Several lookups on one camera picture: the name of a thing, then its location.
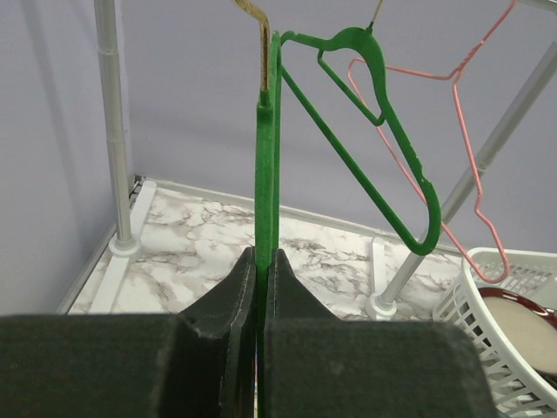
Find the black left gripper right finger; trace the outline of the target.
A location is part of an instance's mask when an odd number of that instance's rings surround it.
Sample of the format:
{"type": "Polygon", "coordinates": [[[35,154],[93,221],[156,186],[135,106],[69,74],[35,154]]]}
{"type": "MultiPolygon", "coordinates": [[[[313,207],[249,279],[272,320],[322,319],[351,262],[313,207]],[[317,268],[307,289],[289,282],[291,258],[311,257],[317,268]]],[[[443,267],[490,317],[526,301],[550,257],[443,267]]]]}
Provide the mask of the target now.
{"type": "Polygon", "coordinates": [[[258,371],[263,417],[493,417],[472,342],[433,321],[342,320],[272,257],[258,371]]]}

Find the pink wire hanger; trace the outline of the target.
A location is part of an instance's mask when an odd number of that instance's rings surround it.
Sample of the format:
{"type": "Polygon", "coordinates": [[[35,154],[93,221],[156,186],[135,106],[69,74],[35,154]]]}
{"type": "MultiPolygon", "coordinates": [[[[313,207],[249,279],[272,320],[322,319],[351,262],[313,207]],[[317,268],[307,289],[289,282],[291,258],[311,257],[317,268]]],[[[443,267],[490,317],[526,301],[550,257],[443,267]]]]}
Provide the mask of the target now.
{"type": "Polygon", "coordinates": [[[472,175],[473,189],[475,190],[475,201],[473,206],[473,213],[475,214],[476,218],[478,218],[484,224],[484,226],[487,227],[487,229],[489,230],[493,238],[493,243],[495,244],[495,248],[502,262],[502,272],[500,273],[500,275],[497,277],[490,277],[481,271],[479,265],[473,261],[472,257],[468,255],[464,247],[460,244],[458,239],[448,228],[447,226],[448,221],[446,219],[441,221],[441,227],[442,227],[442,231],[453,242],[453,244],[455,245],[459,253],[462,255],[462,258],[476,272],[478,278],[490,285],[499,284],[501,283],[501,281],[507,278],[507,276],[510,273],[510,263],[506,254],[506,250],[500,240],[500,236],[498,234],[498,231],[494,223],[481,211],[481,205],[483,203],[483,198],[484,198],[484,191],[483,191],[483,185],[480,176],[480,167],[479,167],[480,160],[478,157],[474,155],[473,147],[469,138],[465,115],[460,103],[459,81],[462,78],[463,73],[466,67],[469,65],[470,61],[474,58],[474,56],[478,53],[478,51],[484,46],[484,44],[487,42],[490,36],[492,36],[492,34],[506,20],[508,15],[514,9],[515,5],[516,2],[511,1],[508,4],[508,6],[502,11],[502,13],[497,18],[497,20],[495,20],[495,22],[487,30],[485,35],[483,35],[483,37],[469,50],[469,52],[458,62],[458,64],[456,64],[450,71],[448,71],[445,74],[432,73],[427,71],[418,71],[418,70],[404,68],[404,67],[390,65],[390,64],[386,67],[389,71],[395,71],[401,74],[406,74],[417,78],[425,78],[425,79],[431,79],[435,81],[449,82],[452,86],[454,110],[455,110],[456,117],[458,119],[463,145],[466,151],[468,168],[470,169],[470,173],[472,175]]]}

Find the green velvet hanger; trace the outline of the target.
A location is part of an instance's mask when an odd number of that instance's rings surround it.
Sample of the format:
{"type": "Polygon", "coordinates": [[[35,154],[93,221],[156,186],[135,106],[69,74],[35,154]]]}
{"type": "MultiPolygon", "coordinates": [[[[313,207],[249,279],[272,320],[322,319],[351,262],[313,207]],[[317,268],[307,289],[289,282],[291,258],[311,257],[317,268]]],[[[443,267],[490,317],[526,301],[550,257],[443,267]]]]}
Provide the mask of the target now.
{"type": "Polygon", "coordinates": [[[394,139],[402,152],[406,164],[410,168],[419,189],[423,193],[426,200],[426,208],[428,213],[428,225],[426,229],[426,237],[417,240],[411,232],[403,224],[399,216],[388,205],[378,189],[373,185],[371,180],[363,173],[356,161],[353,159],[348,150],[343,146],[342,142],[337,138],[325,120],[319,115],[311,101],[306,97],[305,93],[299,88],[287,69],[283,67],[282,78],[286,81],[292,93],[303,106],[309,117],[320,129],[329,144],[344,162],[347,169],[354,178],[362,186],[368,197],[377,206],[384,218],[402,239],[406,247],[412,252],[420,256],[428,255],[435,249],[439,242],[441,233],[441,209],[438,194],[429,179],[423,172],[423,166],[413,144],[409,139],[406,131],[399,121],[399,117],[391,104],[386,77],[386,61],[379,42],[373,35],[373,24],[367,27],[347,27],[339,31],[330,38],[315,37],[292,30],[284,32],[280,36],[280,43],[294,42],[306,47],[315,49],[317,54],[317,62],[319,67],[327,74],[327,76],[343,91],[348,99],[359,109],[365,118],[375,127],[388,125],[394,139]],[[379,115],[373,114],[358,99],[356,94],[343,82],[335,71],[324,60],[323,55],[326,52],[335,52],[340,50],[351,50],[359,54],[371,76],[372,87],[375,99],[379,105],[379,115]]]}

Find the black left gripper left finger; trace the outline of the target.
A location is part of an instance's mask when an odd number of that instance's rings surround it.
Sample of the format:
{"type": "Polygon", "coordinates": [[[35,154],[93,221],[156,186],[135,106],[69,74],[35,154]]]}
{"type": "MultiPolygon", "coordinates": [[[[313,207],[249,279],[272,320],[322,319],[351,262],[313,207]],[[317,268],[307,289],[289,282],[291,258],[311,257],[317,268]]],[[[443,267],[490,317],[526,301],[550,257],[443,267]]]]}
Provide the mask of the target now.
{"type": "Polygon", "coordinates": [[[254,251],[180,313],[1,320],[4,417],[251,417],[254,251]]]}

